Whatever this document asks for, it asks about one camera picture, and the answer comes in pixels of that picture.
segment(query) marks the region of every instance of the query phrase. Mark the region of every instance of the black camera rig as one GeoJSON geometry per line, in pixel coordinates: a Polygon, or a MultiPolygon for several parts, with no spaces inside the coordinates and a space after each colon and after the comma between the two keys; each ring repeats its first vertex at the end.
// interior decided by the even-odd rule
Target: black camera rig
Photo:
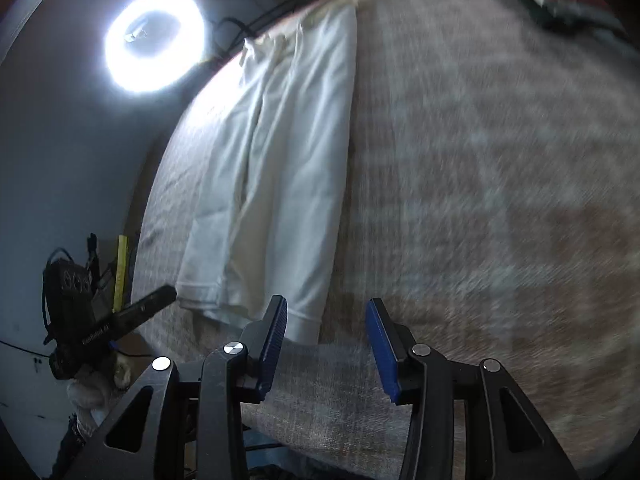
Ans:
{"type": "MultiPolygon", "coordinates": [[[[189,478],[248,480],[241,402],[271,389],[287,320],[274,296],[263,320],[204,360],[157,358],[86,444],[66,479],[182,480],[184,445],[197,440],[189,478]]],[[[400,480],[450,480],[453,401],[466,411],[466,480],[577,480],[558,441],[497,360],[449,361],[394,323],[379,298],[366,329],[385,393],[413,406],[400,480]]],[[[602,480],[639,477],[640,438],[602,480]]]]}
{"type": "Polygon", "coordinates": [[[92,300],[97,265],[95,251],[90,264],[83,267],[65,250],[58,249],[42,273],[42,317],[47,329],[44,344],[56,341],[49,366],[57,379],[71,379],[83,364],[98,368],[112,353],[111,341],[120,339],[175,301],[175,289],[163,285],[122,311],[96,319],[92,300]],[[52,261],[57,252],[65,253],[66,259],[52,261]]]}

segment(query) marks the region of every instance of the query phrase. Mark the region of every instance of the beige blanket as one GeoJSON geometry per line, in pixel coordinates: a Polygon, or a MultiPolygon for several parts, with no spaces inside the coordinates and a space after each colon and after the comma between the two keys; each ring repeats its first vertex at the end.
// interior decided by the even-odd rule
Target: beige blanket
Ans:
{"type": "MultiPolygon", "coordinates": [[[[284,346],[245,422],[396,478],[409,410],[385,397],[367,344],[364,305],[380,296],[447,357],[500,359],[576,466],[609,456],[640,426],[638,55],[547,34],[516,0],[370,0],[357,19],[320,344],[284,346]]],[[[176,279],[210,144],[176,134],[166,150],[135,297],[176,279]]],[[[172,306],[141,332],[188,360],[226,330],[172,306]]]]}

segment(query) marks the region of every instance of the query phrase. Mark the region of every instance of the white garment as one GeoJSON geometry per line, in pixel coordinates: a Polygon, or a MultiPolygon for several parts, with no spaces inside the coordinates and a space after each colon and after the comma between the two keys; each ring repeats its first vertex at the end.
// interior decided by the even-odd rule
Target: white garment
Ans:
{"type": "Polygon", "coordinates": [[[247,42],[183,119],[204,110],[216,140],[176,289],[197,302],[188,308],[241,327],[281,294],[286,337],[315,344],[346,180],[354,0],[291,25],[247,42]]]}
{"type": "Polygon", "coordinates": [[[83,365],[66,385],[66,395],[76,412],[78,431],[89,440],[131,384],[131,363],[116,355],[113,376],[83,365]]]}

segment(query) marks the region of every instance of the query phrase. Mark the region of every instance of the white wall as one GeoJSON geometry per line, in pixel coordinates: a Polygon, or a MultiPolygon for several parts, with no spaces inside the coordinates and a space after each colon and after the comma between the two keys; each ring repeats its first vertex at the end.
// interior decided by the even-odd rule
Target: white wall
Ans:
{"type": "MultiPolygon", "coordinates": [[[[38,352],[42,267],[85,238],[115,238],[154,140],[190,99],[114,86],[102,38],[131,0],[44,0],[0,65],[0,338],[38,352]]],[[[0,416],[34,471],[48,475],[66,430],[65,384],[47,362],[0,345],[0,416]]]]}
{"type": "MultiPolygon", "coordinates": [[[[227,16],[232,16],[248,24],[276,5],[275,0],[202,0],[201,2],[203,14],[214,23],[227,16]]],[[[238,32],[240,29],[235,24],[225,23],[213,39],[220,47],[226,49],[238,32]]]]}

